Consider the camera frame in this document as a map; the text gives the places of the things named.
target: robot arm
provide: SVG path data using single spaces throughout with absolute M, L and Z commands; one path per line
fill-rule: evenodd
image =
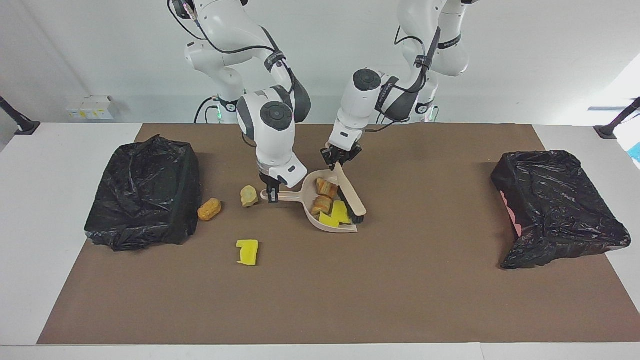
M 237 122 L 256 143 L 260 178 L 267 184 L 269 201 L 277 202 L 280 184 L 293 187 L 307 174 L 293 153 L 295 123 L 304 121 L 310 111 L 307 91 L 269 32 L 246 14 L 246 1 L 173 1 L 180 5 L 176 11 L 184 9 L 206 39 L 189 44 L 186 58 L 221 89 L 223 120 Z M 245 95 L 240 74 L 229 66 L 252 58 L 264 62 L 277 85 Z
M 468 55 L 460 43 L 460 28 L 465 5 L 476 1 L 400 1 L 397 16 L 400 28 L 407 36 L 396 39 L 396 45 L 403 43 L 403 55 L 411 67 L 410 75 L 402 80 L 371 69 L 355 73 L 345 89 L 329 147 L 322 150 L 323 158 L 331 168 L 337 162 L 344 164 L 352 160 L 362 151 L 358 141 L 374 110 L 392 124 L 407 122 L 414 113 L 425 114 L 435 98 L 438 80 L 432 70 L 450 76 L 466 70 Z M 448 39 L 449 36 L 454 40 L 441 43 L 441 38 Z M 426 100 L 422 102 L 419 101 L 421 92 L 426 94 Z

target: black trash bag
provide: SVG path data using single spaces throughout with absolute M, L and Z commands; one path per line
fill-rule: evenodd
M 191 145 L 159 135 L 118 148 L 111 157 L 84 231 L 115 251 L 181 244 L 196 231 L 198 158 Z
M 544 266 L 631 244 L 629 232 L 580 161 L 566 151 L 505 154 L 491 179 L 504 196 L 516 232 L 502 268 Z

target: white table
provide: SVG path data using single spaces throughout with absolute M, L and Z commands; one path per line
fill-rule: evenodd
M 640 343 L 287 346 L 34 346 L 86 240 L 113 151 L 139 124 L 42 124 L 0 152 L 0 359 L 639 359 Z M 640 171 L 590 127 L 536 126 L 545 147 L 576 155 L 612 212 L 640 241 Z M 607 255 L 640 304 L 640 243 Z

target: yellow sponge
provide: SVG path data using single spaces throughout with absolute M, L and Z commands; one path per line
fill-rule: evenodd
M 320 213 L 320 223 L 330 227 L 340 227 L 340 222 L 325 213 Z
M 350 224 L 351 219 L 347 214 L 347 204 L 344 201 L 336 200 L 333 202 L 333 210 L 331 211 L 331 217 L 334 220 L 338 220 L 340 224 Z
M 240 261 L 237 263 L 255 266 L 258 257 L 258 240 L 238 240 L 236 247 L 240 248 Z

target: brown paper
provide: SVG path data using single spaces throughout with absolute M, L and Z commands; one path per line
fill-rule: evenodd
M 330 126 L 298 126 L 310 171 Z M 237 126 L 144 125 L 198 153 L 223 201 L 184 245 L 82 249 L 40 344 L 640 341 L 640 315 L 606 256 L 506 271 L 512 225 L 490 174 L 543 150 L 531 126 L 428 124 L 366 134 L 345 172 L 369 213 L 357 234 L 313 227 L 300 204 L 242 208 L 264 188 Z M 258 265 L 236 241 L 258 239 Z

